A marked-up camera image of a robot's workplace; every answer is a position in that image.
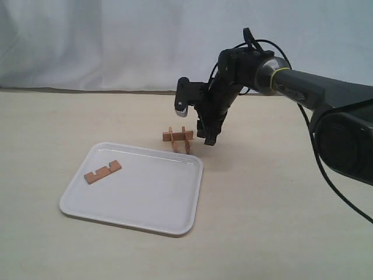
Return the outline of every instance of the white tray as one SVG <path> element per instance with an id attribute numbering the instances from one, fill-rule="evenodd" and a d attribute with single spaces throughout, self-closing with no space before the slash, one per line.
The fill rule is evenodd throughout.
<path id="1" fill-rule="evenodd" d="M 84 175 L 119 161 L 122 169 L 89 185 Z M 193 226 L 203 163 L 196 156 L 100 143 L 60 199 L 69 216 L 184 235 Z"/>

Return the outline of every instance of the yellow ring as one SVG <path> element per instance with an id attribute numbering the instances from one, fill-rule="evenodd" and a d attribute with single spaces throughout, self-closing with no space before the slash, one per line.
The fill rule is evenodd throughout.
<path id="1" fill-rule="evenodd" d="M 274 90 L 273 87 L 272 87 L 273 77 L 277 74 L 277 72 L 279 72 L 281 70 L 285 70 L 285 69 L 290 69 L 290 68 L 289 67 L 279 68 L 279 69 L 275 70 L 274 73 L 272 73 L 272 75 L 270 77 L 270 89 L 272 89 L 274 92 L 276 90 Z"/>

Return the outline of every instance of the beige tabletop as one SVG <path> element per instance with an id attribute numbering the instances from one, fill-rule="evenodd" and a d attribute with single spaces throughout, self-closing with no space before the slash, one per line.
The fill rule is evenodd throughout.
<path id="1" fill-rule="evenodd" d="M 204 163 L 193 229 L 172 238 L 69 218 L 58 203 L 103 141 L 171 151 L 173 96 L 0 92 L 0 279 L 372 279 L 373 226 L 323 180 L 297 106 L 239 97 Z M 373 187 L 327 171 L 373 215 Z"/>

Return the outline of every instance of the white backdrop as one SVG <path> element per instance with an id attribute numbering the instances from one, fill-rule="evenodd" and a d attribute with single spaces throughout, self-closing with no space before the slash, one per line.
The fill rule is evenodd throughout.
<path id="1" fill-rule="evenodd" d="M 373 84 L 372 0 L 0 0 L 0 86 L 174 90 L 250 27 L 293 68 Z"/>

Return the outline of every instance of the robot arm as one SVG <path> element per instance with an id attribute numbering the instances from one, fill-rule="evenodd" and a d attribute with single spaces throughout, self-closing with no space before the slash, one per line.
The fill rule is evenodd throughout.
<path id="1" fill-rule="evenodd" d="M 313 112 L 308 126 L 317 152 L 334 171 L 373 185 L 373 86 L 342 82 L 291 69 L 287 58 L 264 51 L 248 28 L 245 47 L 220 53 L 208 81 L 178 81 L 175 110 L 197 114 L 197 136 L 214 145 L 228 109 L 243 87 L 263 95 L 280 93 Z"/>

